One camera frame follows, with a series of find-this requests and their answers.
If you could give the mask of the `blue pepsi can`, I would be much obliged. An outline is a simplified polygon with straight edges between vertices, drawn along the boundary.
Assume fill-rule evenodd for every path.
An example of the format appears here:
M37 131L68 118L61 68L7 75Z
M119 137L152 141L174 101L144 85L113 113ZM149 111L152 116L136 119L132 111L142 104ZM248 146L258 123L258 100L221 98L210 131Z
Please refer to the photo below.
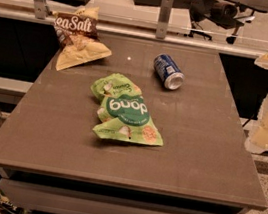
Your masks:
M166 89L175 90L181 87L184 75L169 55L160 54L153 60L153 63L154 70Z

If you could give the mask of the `black office chair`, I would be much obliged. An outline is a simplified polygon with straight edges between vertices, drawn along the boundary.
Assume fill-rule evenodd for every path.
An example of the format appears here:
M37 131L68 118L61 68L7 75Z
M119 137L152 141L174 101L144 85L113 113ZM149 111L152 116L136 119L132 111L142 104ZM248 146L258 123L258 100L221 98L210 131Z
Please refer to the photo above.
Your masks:
M246 22L254 19L254 13L268 13L268 0L191 0L190 18L194 33L196 26L205 19L234 33L226 41L233 44L236 41L238 30Z

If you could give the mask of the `green popcorn bag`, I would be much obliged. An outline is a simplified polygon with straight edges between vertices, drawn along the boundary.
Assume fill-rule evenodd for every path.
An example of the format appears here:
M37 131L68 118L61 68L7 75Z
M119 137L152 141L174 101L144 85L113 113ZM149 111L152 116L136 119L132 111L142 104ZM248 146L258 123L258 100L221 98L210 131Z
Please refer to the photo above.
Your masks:
M100 78L90 87L100 102L100 124L93 127L99 138L147 146L164 145L141 89L121 73Z

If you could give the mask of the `sea salt chips bag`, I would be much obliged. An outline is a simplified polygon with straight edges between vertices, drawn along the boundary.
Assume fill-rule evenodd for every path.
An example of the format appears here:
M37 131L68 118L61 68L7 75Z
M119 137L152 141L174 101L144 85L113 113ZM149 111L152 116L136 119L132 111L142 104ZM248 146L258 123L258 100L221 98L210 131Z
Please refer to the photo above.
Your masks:
M112 55L98 38L98 12L98 7L84 7L73 13L54 12L54 30L61 46L57 71Z

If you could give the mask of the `white drawer front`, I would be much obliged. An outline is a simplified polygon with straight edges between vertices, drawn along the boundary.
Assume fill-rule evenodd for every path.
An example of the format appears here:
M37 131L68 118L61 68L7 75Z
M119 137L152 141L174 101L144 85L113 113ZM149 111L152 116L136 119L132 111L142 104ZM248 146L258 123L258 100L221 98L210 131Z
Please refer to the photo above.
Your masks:
M212 214L10 179L0 180L0 190L16 206L52 214Z

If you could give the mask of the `middle metal glass bracket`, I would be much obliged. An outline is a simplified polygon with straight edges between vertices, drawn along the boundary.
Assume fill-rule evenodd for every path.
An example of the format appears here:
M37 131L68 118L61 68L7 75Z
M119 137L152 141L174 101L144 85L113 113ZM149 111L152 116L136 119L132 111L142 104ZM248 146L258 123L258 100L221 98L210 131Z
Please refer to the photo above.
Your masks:
M155 35L157 39L163 40L166 36L173 2L174 0L161 0L156 35Z

